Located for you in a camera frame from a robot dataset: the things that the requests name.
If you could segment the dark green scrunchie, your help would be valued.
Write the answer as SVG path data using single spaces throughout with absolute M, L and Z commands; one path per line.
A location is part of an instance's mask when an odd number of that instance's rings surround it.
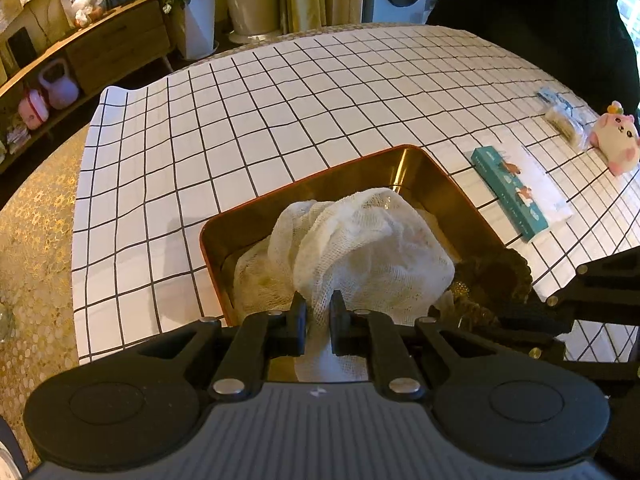
M 460 326 L 498 326 L 510 307 L 524 306 L 532 271 L 514 249 L 503 248 L 458 262 L 454 279 L 435 304 L 439 321 Z

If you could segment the pink white plush toy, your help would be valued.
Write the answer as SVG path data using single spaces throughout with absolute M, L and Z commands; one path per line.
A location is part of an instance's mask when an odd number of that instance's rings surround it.
M 589 143 L 602 153 L 615 177 L 634 170 L 639 163 L 639 133 L 634 116 L 625 115 L 620 102 L 613 101 L 592 126 Z

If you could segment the teal white tissue pack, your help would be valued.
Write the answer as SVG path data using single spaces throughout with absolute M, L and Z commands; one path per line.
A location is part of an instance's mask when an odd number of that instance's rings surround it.
M 526 242 L 574 214 L 558 186 L 520 144 L 481 146 L 471 162 Z

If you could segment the white mesh gauze cloth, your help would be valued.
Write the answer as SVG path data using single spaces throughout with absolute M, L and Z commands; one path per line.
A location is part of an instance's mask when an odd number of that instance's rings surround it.
M 295 202 L 269 237 L 272 263 L 291 271 L 294 292 L 311 310 L 305 352 L 295 359 L 301 382 L 367 377 L 358 356 L 336 356 L 329 303 L 338 290 L 347 307 L 409 324 L 424 315 L 454 278 L 454 262 L 422 216 L 388 188 L 370 188 L 336 202 Z

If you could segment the purple kettlebell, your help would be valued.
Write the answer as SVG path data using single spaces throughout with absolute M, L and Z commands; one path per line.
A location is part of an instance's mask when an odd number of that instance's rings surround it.
M 64 58 L 56 58 L 40 70 L 38 80 L 47 91 L 50 105 L 55 110 L 65 110 L 74 104 L 79 89 L 70 76 L 70 70 Z

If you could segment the blue white wet wipe pack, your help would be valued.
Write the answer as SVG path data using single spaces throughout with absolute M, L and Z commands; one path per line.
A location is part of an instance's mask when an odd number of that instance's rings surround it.
M 547 105 L 544 118 L 546 118 L 548 122 L 559 122 L 563 119 L 581 126 L 590 124 L 591 120 L 584 110 L 573 105 L 568 99 L 565 99 L 562 94 L 559 94 L 551 88 L 541 87 L 537 90 L 536 95 Z

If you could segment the pink small case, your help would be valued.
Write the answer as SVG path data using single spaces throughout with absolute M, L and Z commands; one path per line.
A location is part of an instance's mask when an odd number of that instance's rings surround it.
M 28 130 L 40 128 L 49 119 L 47 102 L 39 90 L 28 90 L 18 104 L 18 114 Z

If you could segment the white plastic bag on sideboard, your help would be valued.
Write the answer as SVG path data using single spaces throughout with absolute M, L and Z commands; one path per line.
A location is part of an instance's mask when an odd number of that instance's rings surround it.
M 79 28 L 85 28 L 99 21 L 105 10 L 105 0 L 73 0 L 70 4 L 73 24 Z

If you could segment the cotton swab bag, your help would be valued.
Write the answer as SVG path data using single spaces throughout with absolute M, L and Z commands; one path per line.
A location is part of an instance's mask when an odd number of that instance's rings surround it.
M 544 113 L 544 119 L 561 133 L 573 148 L 581 150 L 584 147 L 584 127 L 566 108 L 552 106 Z

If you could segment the white black grid tablecloth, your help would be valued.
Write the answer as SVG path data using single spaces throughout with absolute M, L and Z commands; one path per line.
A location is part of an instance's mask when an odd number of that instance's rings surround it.
M 81 363 L 221 308 L 203 223 L 323 169 L 400 144 L 461 186 L 547 297 L 581 263 L 639 243 L 639 177 L 613 177 L 544 120 L 539 90 L 594 114 L 551 76 L 469 32 L 395 26 L 320 34 L 105 89 L 80 165 L 72 248 Z M 524 242 L 474 171 L 481 145 L 516 142 L 573 215 Z

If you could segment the black draped cloth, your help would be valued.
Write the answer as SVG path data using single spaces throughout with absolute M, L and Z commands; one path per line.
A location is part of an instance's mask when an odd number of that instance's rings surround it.
M 613 102 L 638 110 L 637 52 L 617 0 L 437 0 L 426 21 L 525 58 L 599 114 Z

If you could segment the wooden sideboard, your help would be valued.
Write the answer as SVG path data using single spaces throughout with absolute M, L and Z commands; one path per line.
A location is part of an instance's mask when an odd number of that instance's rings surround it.
M 160 0 L 134 0 L 118 6 L 102 20 L 52 44 L 2 84 L 1 116 L 17 112 L 18 101 L 26 90 L 46 88 L 38 75 L 53 61 L 66 62 L 70 78 L 79 89 L 78 99 L 64 110 L 52 110 L 49 119 L 32 131 L 24 144 L 6 154 L 1 169 L 7 170 L 32 144 L 104 88 L 146 64 L 166 58 L 173 48 Z

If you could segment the red gold metal tin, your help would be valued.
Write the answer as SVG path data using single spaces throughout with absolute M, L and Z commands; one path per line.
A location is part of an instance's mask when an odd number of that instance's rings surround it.
M 502 241 L 426 151 L 378 152 L 278 188 L 217 214 L 201 250 L 224 319 L 287 309 L 310 315 L 305 352 L 277 368 L 280 380 L 356 382 L 358 356 L 336 356 L 329 302 L 388 314 L 410 325 L 454 279 L 457 263 L 498 252 Z

